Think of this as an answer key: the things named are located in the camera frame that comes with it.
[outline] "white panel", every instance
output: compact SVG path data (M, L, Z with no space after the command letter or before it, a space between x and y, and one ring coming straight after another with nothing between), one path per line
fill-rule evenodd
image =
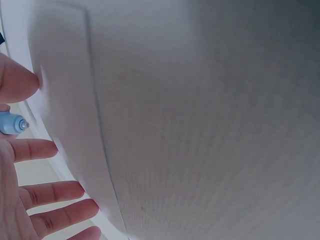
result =
M90 18L131 240L320 239L316 3L64 2Z

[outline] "hand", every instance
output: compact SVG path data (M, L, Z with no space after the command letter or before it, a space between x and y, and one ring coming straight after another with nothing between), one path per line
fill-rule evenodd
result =
M0 54L0 103L23 101L34 94L37 77ZM0 104L0 111L10 107ZM0 135L0 239L40 240L45 236L95 216L99 210L92 199L69 206L28 216L27 210L36 206L77 199L84 190L76 181L62 181L18 186L14 163L50 158L57 148L52 141L15 139ZM98 240L101 232L93 226L70 240Z

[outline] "palm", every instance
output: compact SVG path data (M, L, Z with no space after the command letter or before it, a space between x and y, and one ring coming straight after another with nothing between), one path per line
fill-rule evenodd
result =
M0 196L2 199L0 207L1 215L3 215L1 217L4 219L4 225L11 225L10 229L13 229L11 231L2 229L3 238L23 239L23 237L28 237L27 239L38 240L39 237L23 205L24 196L26 195L22 194L20 196L20 191L23 193L24 189L18 187L18 179L14 167L14 155L8 149L6 141L1 142L0 149L0 166L4 170L0 173Z
M37 77L21 65L0 54L0 103L19 102L39 87ZM10 107L0 104L0 112ZM76 181L18 186L14 163L53 157L57 148L52 141L14 139L0 134L0 239L40 240L45 236L82 222L97 214L92 199L29 216L28 209L80 198L83 188ZM98 240L100 230L90 227L70 240Z

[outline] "blue marker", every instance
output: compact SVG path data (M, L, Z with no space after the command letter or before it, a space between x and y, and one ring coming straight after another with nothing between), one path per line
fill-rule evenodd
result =
M18 135L29 126L29 123L21 115L9 111L0 112L0 132L3 134Z

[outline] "white surface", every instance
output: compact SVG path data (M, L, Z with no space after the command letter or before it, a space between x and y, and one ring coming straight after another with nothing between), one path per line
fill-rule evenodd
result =
M51 165L60 179L78 180L96 201L108 218L93 218L103 234L128 239L100 135L84 12L24 0L2 0L1 10L10 56L34 69L41 82L27 100L31 117L21 104L32 133L56 142L59 154Z
M320 239L317 5L63 2L90 18L131 240Z

